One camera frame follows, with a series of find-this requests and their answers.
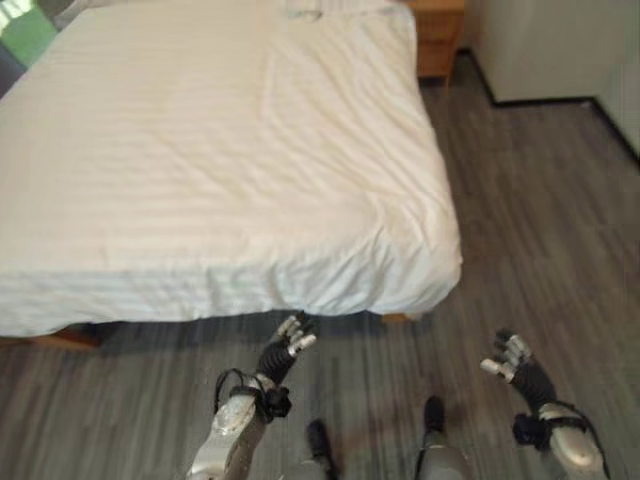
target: white wall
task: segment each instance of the white wall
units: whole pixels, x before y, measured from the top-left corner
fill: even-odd
[[[600,104],[640,154],[640,14],[627,59],[610,73],[598,93]]]
[[[595,96],[625,61],[638,0],[467,0],[466,40],[496,100]]]

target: gray wooden floor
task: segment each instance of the gray wooden floor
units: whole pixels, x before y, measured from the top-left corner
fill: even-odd
[[[520,331],[599,427],[614,479],[640,478],[640,178],[581,105],[491,108],[467,58],[451,90],[423,90],[460,219],[460,285],[427,319],[322,319],[292,372],[252,480],[306,455],[324,417],[345,480],[411,478],[422,404],[449,404],[452,443],[478,479],[543,480],[510,424],[523,403],[478,363],[500,326]],[[213,385],[253,367],[279,314],[123,325],[100,353],[0,349],[0,478],[179,479],[209,429]]]

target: black cable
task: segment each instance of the black cable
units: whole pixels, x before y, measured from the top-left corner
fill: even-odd
[[[214,400],[214,406],[213,406],[214,415],[218,413],[218,410],[220,409],[220,394],[222,393],[222,387],[224,387],[224,384],[227,381],[227,378],[232,373],[236,374],[236,376],[240,379],[240,385],[244,386],[245,374],[242,373],[242,371],[237,368],[230,368],[222,372],[220,375],[218,375],[218,379],[216,380],[215,400]]]

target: bed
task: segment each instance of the bed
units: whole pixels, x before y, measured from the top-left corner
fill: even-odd
[[[0,101],[0,336],[433,308],[460,276],[404,6],[89,9]]]

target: white bedsheet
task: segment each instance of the white bedsheet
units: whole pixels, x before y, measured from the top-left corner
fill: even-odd
[[[0,102],[0,335],[430,309],[461,257],[405,7],[89,10]]]

